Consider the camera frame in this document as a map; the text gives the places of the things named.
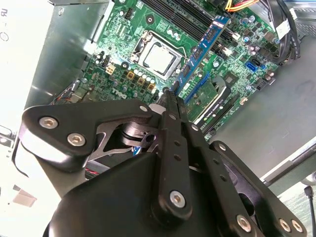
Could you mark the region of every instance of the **blue sata port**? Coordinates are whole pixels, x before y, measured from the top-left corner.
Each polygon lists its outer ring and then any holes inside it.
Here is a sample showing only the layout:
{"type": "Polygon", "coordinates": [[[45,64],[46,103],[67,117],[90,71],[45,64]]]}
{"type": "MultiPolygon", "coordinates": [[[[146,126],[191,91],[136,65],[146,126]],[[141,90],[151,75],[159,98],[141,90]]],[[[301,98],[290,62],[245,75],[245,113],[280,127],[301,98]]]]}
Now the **blue sata port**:
{"type": "Polygon", "coordinates": [[[251,62],[246,62],[245,66],[249,68],[251,71],[253,71],[254,73],[258,70],[258,68],[255,65],[253,65],[251,62]]]}

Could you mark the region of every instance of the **motherboard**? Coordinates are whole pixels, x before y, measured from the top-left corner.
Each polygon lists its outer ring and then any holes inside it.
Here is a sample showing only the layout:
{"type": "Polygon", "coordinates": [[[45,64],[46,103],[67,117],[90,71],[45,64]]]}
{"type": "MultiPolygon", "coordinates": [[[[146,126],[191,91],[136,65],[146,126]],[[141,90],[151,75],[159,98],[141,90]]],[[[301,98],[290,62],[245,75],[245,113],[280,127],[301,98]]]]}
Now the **motherboard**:
{"type": "Polygon", "coordinates": [[[151,104],[178,83],[189,120],[206,139],[214,136],[253,93],[274,82],[278,67],[257,53],[278,50],[274,30],[250,9],[226,12],[225,4],[116,0],[67,102],[137,98],[151,104]]]}

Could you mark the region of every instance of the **blue ram module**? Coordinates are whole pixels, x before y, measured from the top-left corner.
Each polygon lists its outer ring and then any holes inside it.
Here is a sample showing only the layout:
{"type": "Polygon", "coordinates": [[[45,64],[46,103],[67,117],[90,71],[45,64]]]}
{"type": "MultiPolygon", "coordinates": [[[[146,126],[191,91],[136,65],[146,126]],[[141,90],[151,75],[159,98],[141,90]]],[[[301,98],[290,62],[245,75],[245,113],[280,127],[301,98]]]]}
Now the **blue ram module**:
{"type": "Polygon", "coordinates": [[[209,72],[206,73],[206,75],[196,84],[196,86],[191,90],[190,94],[184,99],[184,103],[187,104],[191,98],[194,96],[194,94],[204,85],[204,83],[209,78],[209,72]]]}
{"type": "Polygon", "coordinates": [[[230,19],[224,16],[216,16],[210,27],[207,29],[198,46],[192,52],[186,64],[183,66],[176,80],[178,86],[174,90],[174,94],[178,96],[183,90],[186,83],[192,77],[194,71],[205,58],[211,47],[214,45],[218,37],[225,30],[230,19]]]}

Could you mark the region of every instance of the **silver screw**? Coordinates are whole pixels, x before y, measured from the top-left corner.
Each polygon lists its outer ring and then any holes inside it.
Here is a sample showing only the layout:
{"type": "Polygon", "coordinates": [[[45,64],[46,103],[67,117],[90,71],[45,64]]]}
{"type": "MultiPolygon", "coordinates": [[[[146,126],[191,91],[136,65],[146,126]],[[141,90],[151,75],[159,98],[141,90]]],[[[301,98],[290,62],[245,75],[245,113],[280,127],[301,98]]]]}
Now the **silver screw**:
{"type": "Polygon", "coordinates": [[[192,128],[193,130],[198,131],[198,127],[195,124],[192,124],[192,128]]]}
{"type": "Polygon", "coordinates": [[[142,111],[144,111],[144,112],[147,112],[147,111],[148,111],[145,106],[142,106],[142,105],[141,105],[139,108],[140,108],[142,111]]]}
{"type": "Polygon", "coordinates": [[[251,225],[249,221],[242,215],[237,216],[237,223],[238,225],[246,232],[251,232],[251,225]]]}
{"type": "Polygon", "coordinates": [[[175,115],[169,115],[170,118],[172,118],[173,120],[177,120],[177,118],[175,117],[175,115]]]}
{"type": "Polygon", "coordinates": [[[286,221],[284,221],[283,219],[279,219],[280,221],[280,225],[282,226],[282,228],[287,231],[287,232],[291,232],[291,228],[290,226],[286,223],[286,221]]]}
{"type": "Polygon", "coordinates": [[[64,9],[63,8],[59,9],[58,15],[61,16],[63,13],[64,13],[64,9]]]}
{"type": "Polygon", "coordinates": [[[74,147],[82,147],[85,144],[85,138],[79,133],[72,133],[67,137],[68,142],[74,147]]]}
{"type": "Polygon", "coordinates": [[[178,208],[183,208],[186,205],[184,196],[175,190],[170,193],[170,200],[178,208]]]}
{"type": "Polygon", "coordinates": [[[292,224],[298,232],[303,233],[303,228],[300,226],[300,224],[297,223],[297,221],[292,220],[292,224]]]}
{"type": "Polygon", "coordinates": [[[219,148],[222,149],[223,151],[226,150],[226,147],[225,147],[223,144],[219,144],[218,146],[219,146],[219,148]]]}
{"type": "Polygon", "coordinates": [[[254,22],[256,20],[255,16],[250,16],[249,17],[249,22],[254,22]]]}
{"type": "Polygon", "coordinates": [[[47,129],[54,129],[58,126],[58,121],[51,117],[43,117],[39,120],[39,124],[47,129]]]}
{"type": "Polygon", "coordinates": [[[218,66],[219,66],[219,62],[215,61],[215,62],[213,63],[213,67],[214,67],[214,68],[217,68],[218,66]]]}

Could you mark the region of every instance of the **cpu socket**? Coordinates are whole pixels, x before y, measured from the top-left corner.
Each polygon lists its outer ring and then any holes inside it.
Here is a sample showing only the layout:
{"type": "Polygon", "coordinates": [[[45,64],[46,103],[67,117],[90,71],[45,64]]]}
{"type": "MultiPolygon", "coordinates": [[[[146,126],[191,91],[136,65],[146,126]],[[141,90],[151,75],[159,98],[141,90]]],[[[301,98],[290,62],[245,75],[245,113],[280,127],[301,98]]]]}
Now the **cpu socket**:
{"type": "Polygon", "coordinates": [[[130,60],[167,80],[178,68],[183,55],[152,31],[144,31],[130,60]]]}

